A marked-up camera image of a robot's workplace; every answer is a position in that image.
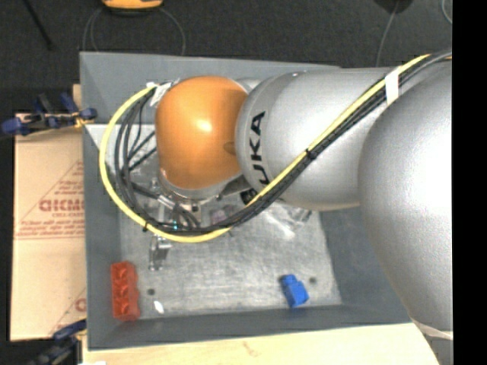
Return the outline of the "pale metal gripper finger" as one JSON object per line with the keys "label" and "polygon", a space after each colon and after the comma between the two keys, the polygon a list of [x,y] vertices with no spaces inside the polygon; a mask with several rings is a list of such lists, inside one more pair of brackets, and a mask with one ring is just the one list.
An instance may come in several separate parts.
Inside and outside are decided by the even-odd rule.
{"label": "pale metal gripper finger", "polygon": [[165,241],[160,241],[158,243],[158,269],[163,268],[164,263],[171,249],[172,249],[171,243]]}
{"label": "pale metal gripper finger", "polygon": [[158,237],[153,236],[149,243],[148,250],[148,269],[150,271],[158,270]]}

